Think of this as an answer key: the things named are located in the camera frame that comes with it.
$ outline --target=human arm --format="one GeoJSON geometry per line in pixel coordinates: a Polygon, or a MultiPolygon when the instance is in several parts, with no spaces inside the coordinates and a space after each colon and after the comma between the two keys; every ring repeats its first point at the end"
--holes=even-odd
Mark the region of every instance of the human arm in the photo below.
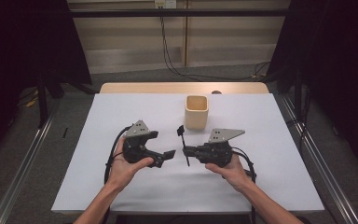
{"type": "Polygon", "coordinates": [[[257,213],[264,218],[267,223],[302,223],[295,216],[270,199],[262,189],[252,182],[243,170],[238,155],[233,155],[231,163],[224,168],[220,168],[212,163],[207,163],[205,167],[214,173],[222,175],[236,191],[249,200],[255,207],[257,213]]]}
{"type": "Polygon", "coordinates": [[[134,164],[126,162],[123,155],[124,138],[118,140],[114,153],[115,159],[106,184],[91,202],[84,213],[75,221],[75,224],[100,223],[103,215],[117,195],[131,182],[136,172],[153,163],[152,158],[144,158],[134,164]]]}

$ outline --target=paper cup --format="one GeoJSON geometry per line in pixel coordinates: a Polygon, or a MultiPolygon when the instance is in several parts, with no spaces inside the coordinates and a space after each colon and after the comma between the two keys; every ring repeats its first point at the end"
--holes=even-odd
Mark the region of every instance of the paper cup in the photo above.
{"type": "Polygon", "coordinates": [[[192,130],[203,130],[208,119],[208,98],[202,95],[186,97],[185,127],[192,130]]]}

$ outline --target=metal rail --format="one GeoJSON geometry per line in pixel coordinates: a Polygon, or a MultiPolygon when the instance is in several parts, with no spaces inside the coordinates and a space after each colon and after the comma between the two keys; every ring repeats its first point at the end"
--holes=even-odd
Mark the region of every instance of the metal rail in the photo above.
{"type": "MultiPolygon", "coordinates": [[[[283,96],[282,100],[284,105],[291,117],[291,119],[296,118],[296,113],[294,111],[294,105],[289,97],[283,96]]],[[[327,163],[324,160],[319,148],[316,146],[315,142],[313,141],[312,137],[308,130],[304,130],[304,124],[296,123],[296,129],[298,133],[301,135],[304,132],[304,144],[315,163],[322,179],[324,180],[325,185],[327,186],[330,195],[333,197],[339,212],[341,213],[342,217],[345,219],[345,222],[348,224],[356,224],[358,223],[358,217],[354,213],[354,210],[351,206],[348,197],[345,195],[342,188],[339,186],[338,182],[334,178],[333,174],[331,173],[330,169],[327,166],[327,163]]]]}
{"type": "Polygon", "coordinates": [[[103,17],[284,17],[289,9],[72,9],[74,18],[103,17]]]}
{"type": "Polygon", "coordinates": [[[13,208],[14,203],[16,202],[17,197],[22,189],[22,186],[31,170],[34,159],[37,155],[39,148],[42,146],[43,141],[48,133],[48,129],[51,125],[51,122],[58,111],[60,101],[56,100],[53,103],[51,114],[48,117],[48,120],[45,122],[43,127],[39,129],[34,137],[34,141],[28,149],[27,154],[25,155],[22,164],[14,176],[10,186],[8,187],[4,197],[0,202],[0,224],[4,224],[7,221],[7,218],[13,208]]]}

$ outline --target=white paper sheet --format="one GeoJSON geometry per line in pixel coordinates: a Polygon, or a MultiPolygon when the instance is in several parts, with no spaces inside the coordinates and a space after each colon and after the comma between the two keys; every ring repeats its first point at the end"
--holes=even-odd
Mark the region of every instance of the white paper sheet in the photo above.
{"type": "MultiPolygon", "coordinates": [[[[84,211],[103,186],[105,163],[118,133],[142,119],[158,138],[147,148],[176,149],[162,168],[145,168],[111,205],[129,214],[243,213],[249,202],[220,175],[194,158],[187,167],[177,128],[184,122],[187,94],[98,94],[52,211],[84,211]]],[[[212,128],[241,129],[229,140],[255,164],[256,184],[290,211],[324,210],[272,94],[208,95],[209,117],[202,132],[186,130],[186,144],[207,142],[212,128]]]]}

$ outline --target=wall outlet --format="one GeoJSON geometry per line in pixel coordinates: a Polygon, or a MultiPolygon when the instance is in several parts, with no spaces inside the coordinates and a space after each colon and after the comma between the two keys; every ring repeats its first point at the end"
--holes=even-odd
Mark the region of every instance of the wall outlet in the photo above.
{"type": "Polygon", "coordinates": [[[155,0],[155,8],[165,8],[165,0],[155,0]]]}
{"type": "Polygon", "coordinates": [[[165,8],[176,8],[176,0],[165,0],[165,8]]]}

